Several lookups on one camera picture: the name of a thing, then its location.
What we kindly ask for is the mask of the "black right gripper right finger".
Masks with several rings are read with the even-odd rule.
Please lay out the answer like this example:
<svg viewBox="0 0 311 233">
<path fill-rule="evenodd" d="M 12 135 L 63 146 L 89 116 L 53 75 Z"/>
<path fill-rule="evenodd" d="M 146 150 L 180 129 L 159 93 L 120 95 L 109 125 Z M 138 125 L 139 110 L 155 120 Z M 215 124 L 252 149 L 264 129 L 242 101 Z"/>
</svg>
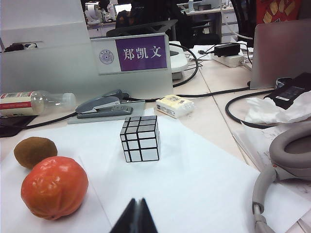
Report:
<svg viewBox="0 0 311 233">
<path fill-rule="evenodd" d="M 142 198 L 138 205 L 137 232 L 158 233 L 145 198 Z"/>
</svg>

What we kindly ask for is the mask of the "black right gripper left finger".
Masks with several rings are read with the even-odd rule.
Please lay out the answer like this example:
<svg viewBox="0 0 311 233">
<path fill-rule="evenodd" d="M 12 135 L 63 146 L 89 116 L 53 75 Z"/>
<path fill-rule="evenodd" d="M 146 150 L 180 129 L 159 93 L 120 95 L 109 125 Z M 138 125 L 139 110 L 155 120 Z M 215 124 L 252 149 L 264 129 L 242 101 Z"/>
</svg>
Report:
<svg viewBox="0 0 311 233">
<path fill-rule="evenodd" d="M 134 221 L 134 213 L 137 202 L 135 199 L 131 199 L 126 208 L 122 212 L 121 216 L 111 229 L 110 233 L 129 233 L 131 231 L 131 224 Z"/>
</svg>

